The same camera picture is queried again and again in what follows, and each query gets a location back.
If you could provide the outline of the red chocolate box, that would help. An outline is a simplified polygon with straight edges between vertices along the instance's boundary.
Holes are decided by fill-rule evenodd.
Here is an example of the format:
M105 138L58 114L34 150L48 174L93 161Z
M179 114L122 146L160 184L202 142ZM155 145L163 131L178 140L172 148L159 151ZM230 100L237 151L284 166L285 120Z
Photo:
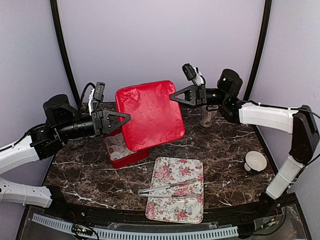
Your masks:
M115 169L135 164L148 158L150 155L148 149L142 151L129 150L121 131L115 131L112 134L104 135L103 142L109 160Z

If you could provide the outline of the red box lid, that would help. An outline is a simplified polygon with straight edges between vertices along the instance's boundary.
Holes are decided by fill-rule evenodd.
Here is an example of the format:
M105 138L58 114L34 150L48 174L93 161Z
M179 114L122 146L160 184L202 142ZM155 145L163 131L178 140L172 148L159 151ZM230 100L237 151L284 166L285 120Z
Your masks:
M162 80L121 88L115 94L118 112L130 115L121 127L124 141L133 152L179 140L185 125L173 82Z

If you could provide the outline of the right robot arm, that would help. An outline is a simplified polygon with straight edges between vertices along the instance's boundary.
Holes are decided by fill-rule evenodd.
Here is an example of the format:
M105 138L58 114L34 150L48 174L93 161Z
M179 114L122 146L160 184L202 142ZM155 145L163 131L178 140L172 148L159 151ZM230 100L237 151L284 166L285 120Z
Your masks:
M192 84L172 93L172 101L189 107L216 105L222 117L230 123L262 126L292 135L287 160L264 191L266 198L255 205L255 213L266 217L275 208L273 200L278 199L294 184L298 175L317 159L314 154L320 142L315 121L318 115L308 105L282 107L238 99L243 80L232 69L222 71L216 88L206 87L198 68L185 64L182 71Z

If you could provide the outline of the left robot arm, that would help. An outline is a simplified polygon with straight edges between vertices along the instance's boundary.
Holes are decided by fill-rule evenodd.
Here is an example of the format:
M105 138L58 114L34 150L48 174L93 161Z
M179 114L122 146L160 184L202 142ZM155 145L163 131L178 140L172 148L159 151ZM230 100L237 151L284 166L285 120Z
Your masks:
M130 121L131 116L108 110L82 114L72 107L65 94L58 94L43 104L45 123L0 150L0 172L55 156L69 140L108 135ZM0 180L0 201L51 208L60 218L67 218L70 206L59 187L31 186Z

